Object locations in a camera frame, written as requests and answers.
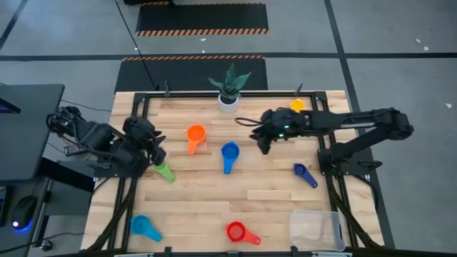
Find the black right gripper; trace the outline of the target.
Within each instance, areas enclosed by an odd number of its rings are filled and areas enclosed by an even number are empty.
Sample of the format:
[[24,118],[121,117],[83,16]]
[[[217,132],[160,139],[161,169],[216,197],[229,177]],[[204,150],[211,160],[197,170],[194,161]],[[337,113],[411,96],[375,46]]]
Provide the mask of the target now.
[[262,114],[262,127],[255,128],[249,136],[257,141],[263,155],[271,148],[271,140],[309,135],[309,124],[305,112],[292,109],[269,109]]

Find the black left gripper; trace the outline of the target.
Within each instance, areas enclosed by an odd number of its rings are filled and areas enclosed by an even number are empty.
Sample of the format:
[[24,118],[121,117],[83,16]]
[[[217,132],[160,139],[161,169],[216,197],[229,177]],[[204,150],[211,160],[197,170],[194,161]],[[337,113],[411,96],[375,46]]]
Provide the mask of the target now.
[[166,152],[159,146],[159,143],[165,140],[161,131],[155,131],[155,127],[147,119],[131,116],[123,124],[125,135],[134,138],[139,143],[149,143],[150,148],[154,148],[151,155],[153,165],[161,165],[166,157]]

